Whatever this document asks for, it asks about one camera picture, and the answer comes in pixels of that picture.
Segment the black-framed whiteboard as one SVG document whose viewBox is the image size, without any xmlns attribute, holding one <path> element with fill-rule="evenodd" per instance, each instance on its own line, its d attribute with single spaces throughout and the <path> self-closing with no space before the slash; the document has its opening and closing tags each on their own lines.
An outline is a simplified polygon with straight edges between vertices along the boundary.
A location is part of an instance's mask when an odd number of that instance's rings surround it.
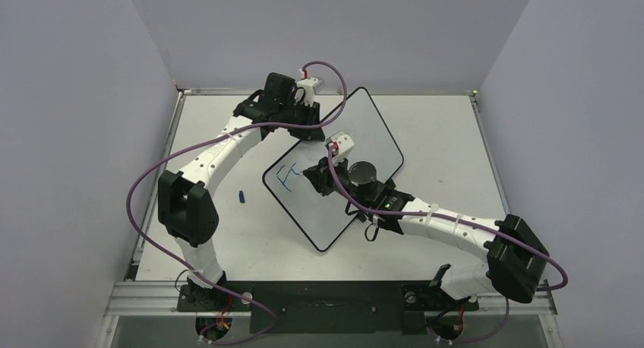
<svg viewBox="0 0 644 348">
<path fill-rule="evenodd" d="M 349 94 L 340 116 L 323 132 L 327 139 L 338 133 L 349 136 L 354 147 L 346 157 L 348 165 L 359 161 L 373 164 L 380 182 L 390 179 L 404 164 L 402 151 L 363 87 Z M 326 155 L 326 141 L 298 141 L 262 176 L 269 193 L 319 252 L 328 250 L 355 218 L 346 214 L 347 200 L 341 194 L 334 191 L 322 196 L 303 175 Z"/>
</svg>

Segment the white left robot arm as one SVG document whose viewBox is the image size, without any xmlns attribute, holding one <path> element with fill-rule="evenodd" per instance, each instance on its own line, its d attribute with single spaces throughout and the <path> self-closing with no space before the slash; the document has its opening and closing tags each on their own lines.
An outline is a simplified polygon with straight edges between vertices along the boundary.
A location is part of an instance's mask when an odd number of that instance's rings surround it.
<svg viewBox="0 0 644 348">
<path fill-rule="evenodd" d="M 291 136 L 303 141 L 322 141 L 320 104 L 315 96 L 323 86 L 320 78 L 300 81 L 271 73 L 264 88 L 241 101 L 233 111 L 220 142 L 203 150 L 176 172 L 166 170 L 158 180 L 158 219 L 177 242 L 191 265 L 186 293 L 206 309 L 217 310 L 229 301 L 226 273 L 216 258 L 213 235 L 219 214 L 213 203 L 216 188 L 233 166 L 270 132 L 277 123 L 296 125 Z"/>
</svg>

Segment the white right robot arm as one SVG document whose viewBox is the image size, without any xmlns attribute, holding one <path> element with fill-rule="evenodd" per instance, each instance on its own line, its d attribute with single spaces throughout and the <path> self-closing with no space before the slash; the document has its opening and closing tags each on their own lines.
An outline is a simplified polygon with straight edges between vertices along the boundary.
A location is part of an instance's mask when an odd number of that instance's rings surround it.
<svg viewBox="0 0 644 348">
<path fill-rule="evenodd" d="M 392 179 L 379 181 L 375 166 L 366 161 L 329 166 L 323 157 L 303 174 L 318 194 L 342 195 L 378 229 L 425 237 L 476 257 L 474 264 L 440 267 L 428 287 L 437 307 L 493 292 L 514 302 L 533 300 L 549 253 L 523 218 L 482 219 L 429 204 L 398 190 Z"/>
</svg>

